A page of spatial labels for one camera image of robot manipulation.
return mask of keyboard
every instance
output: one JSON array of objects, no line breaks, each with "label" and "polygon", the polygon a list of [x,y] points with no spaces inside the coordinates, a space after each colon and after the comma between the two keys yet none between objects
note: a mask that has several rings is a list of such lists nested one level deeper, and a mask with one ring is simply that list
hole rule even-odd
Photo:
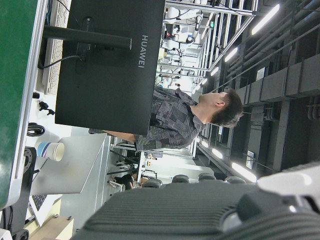
[{"label": "keyboard", "polygon": [[39,211],[42,204],[44,203],[47,195],[32,195],[32,200],[35,204],[36,209]]},{"label": "keyboard", "polygon": [[[68,9],[71,6],[71,0],[60,0]],[[52,1],[52,10],[50,17],[50,26],[66,28],[68,24],[69,12],[58,1]],[[47,66],[62,58],[63,40],[48,38],[44,65]],[[61,62],[54,64],[43,70],[42,84],[44,85],[44,94],[57,95],[59,74]]]}]

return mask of paper cup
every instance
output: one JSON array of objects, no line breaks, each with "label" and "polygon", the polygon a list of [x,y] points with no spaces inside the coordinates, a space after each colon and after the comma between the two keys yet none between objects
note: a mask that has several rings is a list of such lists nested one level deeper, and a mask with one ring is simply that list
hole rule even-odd
[{"label": "paper cup", "polygon": [[65,145],[62,142],[41,142],[37,149],[36,155],[43,158],[59,162],[65,153]]}]

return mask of patterned shirt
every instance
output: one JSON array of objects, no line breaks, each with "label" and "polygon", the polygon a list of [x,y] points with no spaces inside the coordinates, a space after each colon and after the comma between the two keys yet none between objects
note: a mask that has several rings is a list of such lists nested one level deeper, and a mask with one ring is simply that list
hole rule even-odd
[{"label": "patterned shirt", "polygon": [[192,113],[191,105],[197,103],[180,88],[154,87],[148,133],[134,135],[137,151],[181,149],[190,145],[205,127]]}]

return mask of fluorescent light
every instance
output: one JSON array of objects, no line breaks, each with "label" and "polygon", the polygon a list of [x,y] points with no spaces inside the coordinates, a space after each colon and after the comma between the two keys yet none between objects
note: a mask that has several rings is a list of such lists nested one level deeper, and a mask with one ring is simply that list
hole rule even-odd
[{"label": "fluorescent light", "polygon": [[237,164],[235,162],[233,162],[231,166],[232,166],[232,168],[234,170],[236,170],[239,174],[244,176],[250,182],[252,182],[252,183],[256,183],[257,182],[257,177],[252,172],[250,172],[247,169],[245,169],[244,167],[240,166],[239,164]]},{"label": "fluorescent light", "polygon": [[238,47],[236,47],[235,49],[233,49],[224,59],[225,62],[228,62],[230,60],[230,58],[233,57],[233,55],[236,54],[236,52],[238,52]]},{"label": "fluorescent light", "polygon": [[218,70],[219,70],[219,67],[216,67],[215,69],[212,70],[210,75],[213,76],[216,72],[218,72]]},{"label": "fluorescent light", "polygon": [[204,146],[205,148],[209,147],[209,144],[205,141],[201,141],[202,146]]},{"label": "fluorescent light", "polygon": [[215,148],[212,148],[212,153],[214,154],[214,155],[216,155],[218,158],[220,158],[220,159],[222,159],[224,156],[222,155],[222,153],[221,152],[219,152],[217,149],[215,149]]},{"label": "fluorescent light", "polygon": [[275,7],[272,8],[271,11],[252,29],[251,34],[256,34],[264,25],[266,25],[266,23],[269,22],[269,20],[279,11],[279,8],[279,4],[275,5]]}]

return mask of black monitor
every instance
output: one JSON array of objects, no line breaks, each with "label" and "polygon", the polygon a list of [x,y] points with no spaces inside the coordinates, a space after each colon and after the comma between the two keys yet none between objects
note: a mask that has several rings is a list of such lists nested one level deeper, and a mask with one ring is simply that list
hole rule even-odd
[{"label": "black monitor", "polygon": [[[71,2],[67,28],[81,27],[84,38],[89,42],[96,38],[97,44],[72,40],[77,32],[69,34],[72,41],[63,42],[63,58],[79,55],[81,59],[61,62],[57,124],[147,133],[164,8],[165,0]],[[96,35],[86,36],[90,32]],[[113,43],[101,44],[105,36]]]}]

